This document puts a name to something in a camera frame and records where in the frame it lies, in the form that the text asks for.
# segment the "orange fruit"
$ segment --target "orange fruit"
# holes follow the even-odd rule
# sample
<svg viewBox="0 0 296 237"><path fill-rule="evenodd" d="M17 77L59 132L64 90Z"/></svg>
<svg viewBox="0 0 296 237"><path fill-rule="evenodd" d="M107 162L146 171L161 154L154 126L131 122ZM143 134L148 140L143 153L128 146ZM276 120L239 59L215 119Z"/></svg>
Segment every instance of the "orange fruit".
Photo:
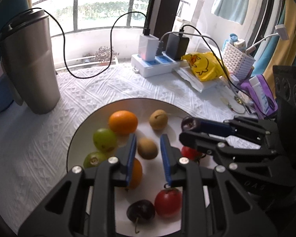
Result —
<svg viewBox="0 0 296 237"><path fill-rule="evenodd" d="M141 178L143 177L143 168L141 166L140 161L135 158L132 172L132 179L127 187L130 190L137 188L137 186L141 183Z"/></svg>
<svg viewBox="0 0 296 237"><path fill-rule="evenodd" d="M118 134L130 134L136 131L138 118L130 111L117 111L109 117L109 127Z"/></svg>

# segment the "dark cherry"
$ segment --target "dark cherry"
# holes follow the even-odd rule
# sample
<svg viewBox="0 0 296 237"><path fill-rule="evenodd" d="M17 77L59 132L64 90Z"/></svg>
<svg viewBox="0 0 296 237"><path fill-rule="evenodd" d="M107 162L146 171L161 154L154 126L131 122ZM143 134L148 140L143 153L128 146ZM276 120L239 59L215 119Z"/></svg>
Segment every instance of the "dark cherry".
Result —
<svg viewBox="0 0 296 237"><path fill-rule="evenodd" d="M133 223L143 223L155 217L155 208L149 200L138 200L128 207L126 214Z"/></svg>
<svg viewBox="0 0 296 237"><path fill-rule="evenodd" d="M200 126L200 123L191 116L185 117L181 122L182 131L193 131Z"/></svg>

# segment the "black lid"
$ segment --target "black lid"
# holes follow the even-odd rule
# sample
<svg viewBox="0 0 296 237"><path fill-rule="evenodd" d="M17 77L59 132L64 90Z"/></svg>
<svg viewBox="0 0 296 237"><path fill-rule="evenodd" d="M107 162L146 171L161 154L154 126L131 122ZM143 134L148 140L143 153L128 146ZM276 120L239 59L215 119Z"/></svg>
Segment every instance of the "black lid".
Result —
<svg viewBox="0 0 296 237"><path fill-rule="evenodd" d="M18 15L2 29L0 42L15 32L47 17L48 14L45 14L43 9L30 10Z"/></svg>

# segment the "plate rim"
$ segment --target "plate rim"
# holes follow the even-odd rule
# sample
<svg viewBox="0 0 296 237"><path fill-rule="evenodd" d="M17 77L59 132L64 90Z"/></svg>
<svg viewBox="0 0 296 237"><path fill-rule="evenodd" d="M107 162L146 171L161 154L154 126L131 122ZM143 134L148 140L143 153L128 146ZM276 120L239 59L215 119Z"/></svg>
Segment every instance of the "plate rim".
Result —
<svg viewBox="0 0 296 237"><path fill-rule="evenodd" d="M72 138L71 138L71 140L70 140L70 144L69 144L69 146L68 146L68 149L67 149L67 158L66 158L66 171L67 171L67 173L69 172L69 169L68 169L69 149L70 149L70 147L71 147L72 140L73 140L74 136L76 135L77 131L79 130L79 128L81 127L81 125L82 125L82 124L83 124L83 123L84 123L84 122L85 122L85 121L86 121L86 120L87 120L87 119L88 119L93 113L97 112L97 111L98 111L99 109L101 109L101 108L104 108L104 107L106 107L106 106L108 106L108 105L110 105L110 104L113 104L113 103L116 103L116 102L119 102L119 101L124 101L124 100L136 100L136 99L161 101L161 102L163 102L163 103L167 103L167 104L169 104L169 105L175 106L175 107L177 107L179 110L181 110L181 111L185 112L186 114L188 114L189 116L191 116L190 113L186 112L185 110L179 108L178 106L176 106L176 105L174 105L174 104L171 104L171 103L166 102L166 101L162 101L162 100L154 99L154 98L133 97L133 98L125 98L125 99L120 99L120 100L116 100L116 101L110 102L110 103L108 103L108 104L106 104L106 105L104 105L104 106L98 108L97 110L95 110L94 112L92 112L89 116L87 116L87 118L86 118L86 119L85 119L85 120L84 120L84 121L78 126L78 128L77 128L76 131L74 132L74 134L73 134L73 136L72 136Z"/></svg>

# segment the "table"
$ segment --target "table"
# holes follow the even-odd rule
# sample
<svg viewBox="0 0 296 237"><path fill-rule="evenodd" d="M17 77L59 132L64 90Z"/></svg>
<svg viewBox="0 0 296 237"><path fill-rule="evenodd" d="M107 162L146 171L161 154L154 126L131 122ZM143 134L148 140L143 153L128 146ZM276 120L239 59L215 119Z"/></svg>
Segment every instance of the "table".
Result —
<svg viewBox="0 0 296 237"><path fill-rule="evenodd" d="M90 76L103 67L75 71ZM111 66L92 79L57 75L61 98L46 115L13 103L0 113L0 214L16 233L22 222L66 174L67 150L75 130L96 109L116 100L147 97L172 103L193 116L216 121L235 115L214 87L198 93L176 73L150 78L130 64ZM236 147L254 147L239 138Z"/></svg>

